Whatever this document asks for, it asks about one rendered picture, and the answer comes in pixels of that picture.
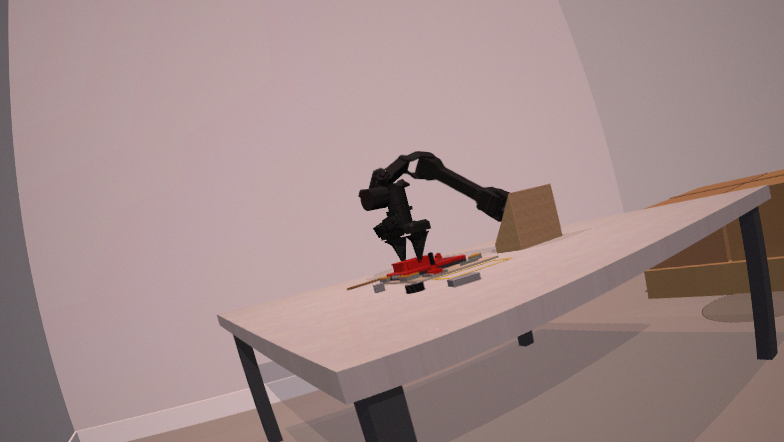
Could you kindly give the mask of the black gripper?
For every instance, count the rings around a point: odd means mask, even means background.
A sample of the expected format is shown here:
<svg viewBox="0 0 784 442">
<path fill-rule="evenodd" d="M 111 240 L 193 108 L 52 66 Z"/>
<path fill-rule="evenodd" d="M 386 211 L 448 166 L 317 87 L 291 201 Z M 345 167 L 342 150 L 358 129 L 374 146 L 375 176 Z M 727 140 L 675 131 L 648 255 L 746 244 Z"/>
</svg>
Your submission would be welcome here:
<svg viewBox="0 0 784 442">
<path fill-rule="evenodd" d="M 412 209 L 412 206 L 404 203 L 389 207 L 389 211 L 386 212 L 387 216 L 390 215 L 390 217 L 393 216 L 392 214 L 397 213 L 403 224 L 403 228 L 399 228 L 397 225 L 395 230 L 392 230 L 387 236 L 381 237 L 382 241 L 386 240 L 384 242 L 393 247 L 401 262 L 406 260 L 406 238 L 412 242 L 417 259 L 422 260 L 426 238 L 429 233 L 426 230 L 431 229 L 430 222 L 427 219 L 412 220 L 410 212 Z M 405 233 L 406 235 L 411 235 L 401 237 Z"/>
</svg>

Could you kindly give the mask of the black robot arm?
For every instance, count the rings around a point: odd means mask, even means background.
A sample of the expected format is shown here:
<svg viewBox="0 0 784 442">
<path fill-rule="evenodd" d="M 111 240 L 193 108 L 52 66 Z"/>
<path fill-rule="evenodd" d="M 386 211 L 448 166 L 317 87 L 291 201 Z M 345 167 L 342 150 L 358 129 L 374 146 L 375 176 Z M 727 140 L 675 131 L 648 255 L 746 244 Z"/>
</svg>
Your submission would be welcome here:
<svg viewBox="0 0 784 442">
<path fill-rule="evenodd" d="M 409 163 L 418 160 L 415 172 L 408 170 Z M 477 209 L 501 222 L 505 204 L 510 192 L 494 187 L 481 187 L 472 181 L 444 167 L 441 160 L 430 152 L 416 151 L 409 155 L 400 155 L 398 159 L 385 169 L 373 171 L 369 189 L 361 189 L 359 197 L 366 211 L 392 207 L 408 203 L 405 187 L 410 186 L 404 179 L 394 183 L 402 174 L 409 174 L 414 179 L 439 180 L 451 188 L 476 200 Z M 379 238 L 387 236 L 395 228 L 403 228 L 397 213 L 388 215 L 373 229 Z M 398 228 L 398 229 L 399 229 Z"/>
</svg>

